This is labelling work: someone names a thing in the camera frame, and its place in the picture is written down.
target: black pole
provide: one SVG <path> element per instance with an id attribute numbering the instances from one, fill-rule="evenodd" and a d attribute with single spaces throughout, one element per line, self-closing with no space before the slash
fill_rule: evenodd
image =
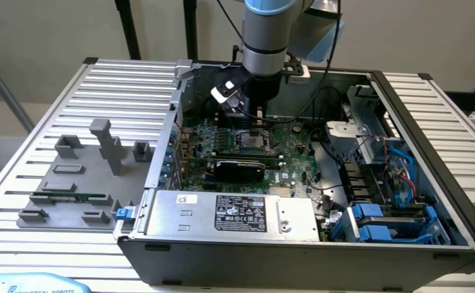
<path id="1" fill-rule="evenodd" d="M 186 52 L 188 59 L 198 60 L 197 56 L 197 0 L 182 0 L 185 13 L 185 32 L 186 32 Z"/>
<path id="2" fill-rule="evenodd" d="M 124 39 L 126 40 L 128 53 L 132 60 L 141 60 L 141 53 L 138 52 L 136 27 L 133 26 L 130 0 L 116 0 L 116 8 L 120 12 Z"/>

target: power supply label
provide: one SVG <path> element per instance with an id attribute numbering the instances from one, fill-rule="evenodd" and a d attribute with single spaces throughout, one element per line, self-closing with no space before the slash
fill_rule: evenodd
<path id="1" fill-rule="evenodd" d="M 264 197 L 217 195 L 214 228 L 218 231 L 266 232 Z"/>

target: sticker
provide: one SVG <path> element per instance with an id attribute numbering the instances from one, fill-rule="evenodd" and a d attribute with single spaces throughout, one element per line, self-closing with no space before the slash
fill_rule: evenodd
<path id="1" fill-rule="evenodd" d="M 214 228 L 218 231 L 266 232 L 264 197 L 217 195 Z"/>
<path id="2" fill-rule="evenodd" d="M 197 195 L 196 194 L 177 194 L 176 203 L 197 203 Z"/>

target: green circuit board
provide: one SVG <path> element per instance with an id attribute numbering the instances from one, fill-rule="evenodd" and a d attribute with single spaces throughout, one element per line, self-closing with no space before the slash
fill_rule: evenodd
<path id="1" fill-rule="evenodd" d="M 293 126 L 300 127 L 300 132 L 292 131 Z M 189 145 L 196 146 L 197 155 L 181 160 L 182 190 L 266 194 L 272 187 L 289 187 L 289 193 L 305 193 L 303 173 L 309 178 L 317 171 L 317 163 L 309 152 L 309 133 L 301 123 L 279 124 L 273 129 L 260 130 L 262 138 L 266 137 L 260 147 L 238 140 L 246 137 L 246 131 L 217 128 L 206 121 L 189 127 L 196 129 Z M 212 166 L 222 160 L 262 163 L 266 166 L 264 180 L 244 184 L 216 182 Z"/>

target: slotted aluminum surface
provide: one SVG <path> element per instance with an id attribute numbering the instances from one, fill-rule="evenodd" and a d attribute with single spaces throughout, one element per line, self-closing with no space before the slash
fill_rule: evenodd
<path id="1" fill-rule="evenodd" d="M 433 81 L 417 74 L 385 77 L 475 205 L 475 125 Z"/>
<path id="2" fill-rule="evenodd" d="M 117 60 L 100 60 L 96 65 L 80 68 L 0 174 L 0 273 L 56 273 L 74 278 L 94 292 L 205 292 L 200 288 L 144 284 L 110 233 L 29 230 L 16 226 L 17 212 L 56 157 L 53 144 L 60 134 L 77 134 L 82 143 L 97 144 L 86 127 L 94 117 L 106 117 L 112 121 L 112 134 L 120 136 L 124 145 L 132 145 L 136 139 L 156 143 L 160 114 L 174 89 L 173 69 L 173 63 Z M 447 275 L 416 292 L 447 291 L 475 292 L 475 274 Z"/>

